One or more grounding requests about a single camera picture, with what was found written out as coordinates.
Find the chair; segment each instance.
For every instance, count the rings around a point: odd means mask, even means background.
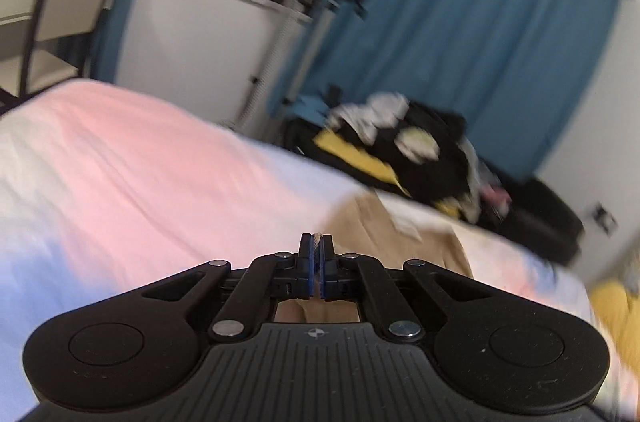
[[[0,62],[0,103],[13,107],[60,81],[81,77],[90,37],[106,0],[36,0],[24,50]],[[38,48],[37,42],[86,35],[78,67]]]

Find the bed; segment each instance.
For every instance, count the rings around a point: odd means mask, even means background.
[[[154,98],[67,82],[0,119],[0,422],[36,405],[20,364],[30,333],[79,306],[211,259],[245,267],[295,252],[363,188],[335,170],[240,138]],[[474,277],[592,323],[611,367],[596,404],[636,419],[638,380],[584,286],[525,249],[380,194],[393,217],[453,231]]]

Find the circular cap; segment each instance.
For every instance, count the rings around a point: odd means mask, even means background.
[[[389,325],[389,332],[403,338],[417,336],[421,331],[420,325],[413,321],[395,321]]]
[[[564,342],[553,330],[536,325],[498,328],[489,344],[501,359],[527,368],[551,364],[564,352]]]
[[[145,344],[133,326],[103,323],[80,330],[69,342],[69,352],[92,366],[115,366],[132,359]]]
[[[213,332],[223,337],[233,337],[240,335],[244,330],[244,325],[234,319],[225,319],[218,321],[213,325]]]

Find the black mechanical device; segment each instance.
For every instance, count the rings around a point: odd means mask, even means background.
[[[356,302],[361,322],[273,322],[314,294]],[[57,316],[23,361],[41,401],[28,422],[590,422],[609,352],[564,312],[303,235],[297,254],[209,261]]]

